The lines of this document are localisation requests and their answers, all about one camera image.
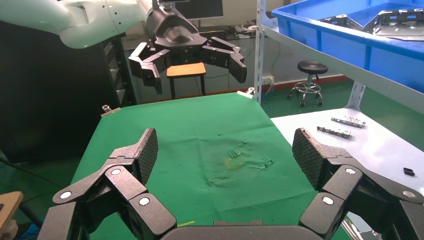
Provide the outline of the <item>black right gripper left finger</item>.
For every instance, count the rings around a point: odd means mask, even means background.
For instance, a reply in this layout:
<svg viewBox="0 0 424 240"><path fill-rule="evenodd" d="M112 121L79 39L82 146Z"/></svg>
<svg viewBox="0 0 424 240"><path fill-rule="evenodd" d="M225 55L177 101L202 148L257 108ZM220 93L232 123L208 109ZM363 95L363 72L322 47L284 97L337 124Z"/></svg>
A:
<svg viewBox="0 0 424 240"><path fill-rule="evenodd" d="M116 148L99 170L53 196L38 238L87 240L113 214L138 240L159 240L175 229L174 215L146 186L158 151L154 128L135 144Z"/></svg>

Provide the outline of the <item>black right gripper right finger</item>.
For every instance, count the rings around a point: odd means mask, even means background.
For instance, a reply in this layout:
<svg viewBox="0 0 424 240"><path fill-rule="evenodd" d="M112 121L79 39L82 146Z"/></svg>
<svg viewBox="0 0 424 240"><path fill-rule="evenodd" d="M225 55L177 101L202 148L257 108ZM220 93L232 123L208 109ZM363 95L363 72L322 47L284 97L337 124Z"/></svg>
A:
<svg viewBox="0 0 424 240"><path fill-rule="evenodd" d="M292 153L317 195L299 219L324 240L347 213L360 216L384 240L424 237L424 197L379 175L341 147L320 143L306 129L294 132Z"/></svg>

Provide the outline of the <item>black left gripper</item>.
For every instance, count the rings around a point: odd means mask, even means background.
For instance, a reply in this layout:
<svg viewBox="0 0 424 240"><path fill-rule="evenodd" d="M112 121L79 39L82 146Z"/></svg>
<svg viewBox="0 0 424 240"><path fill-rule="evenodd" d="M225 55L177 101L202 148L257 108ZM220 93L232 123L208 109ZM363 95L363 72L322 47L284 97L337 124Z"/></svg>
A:
<svg viewBox="0 0 424 240"><path fill-rule="evenodd" d="M147 17L146 29L153 43L141 42L128 57L131 74L142 79L146 87L163 94L160 74L171 65L202 62L228 69L239 83L247 79L247 66L240 47L218 37L208 40L199 34L175 8L153 9Z"/></svg>

